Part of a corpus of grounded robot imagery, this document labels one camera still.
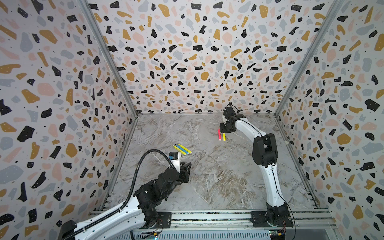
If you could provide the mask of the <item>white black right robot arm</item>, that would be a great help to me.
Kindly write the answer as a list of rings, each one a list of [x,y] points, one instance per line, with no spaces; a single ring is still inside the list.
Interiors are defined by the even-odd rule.
[[[223,110],[223,122],[220,123],[222,134],[242,132],[252,143],[252,158],[259,166],[267,193],[266,222],[278,226],[290,217],[290,207],[281,193],[277,173],[278,147],[276,137],[254,126],[240,110],[226,106]]]

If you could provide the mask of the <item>pink highlighter pen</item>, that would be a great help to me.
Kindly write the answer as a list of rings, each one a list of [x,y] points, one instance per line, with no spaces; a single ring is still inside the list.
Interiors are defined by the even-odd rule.
[[[222,134],[221,134],[221,130],[220,129],[218,129],[218,138],[219,138],[219,141],[222,140]]]

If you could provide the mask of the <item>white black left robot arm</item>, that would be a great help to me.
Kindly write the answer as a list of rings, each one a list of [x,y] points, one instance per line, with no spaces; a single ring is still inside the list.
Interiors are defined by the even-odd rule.
[[[129,231],[152,227],[159,217],[156,207],[166,201],[177,186],[189,182],[191,163],[180,171],[166,169],[158,178],[142,185],[123,202],[91,219],[62,225],[59,240],[112,240]]]

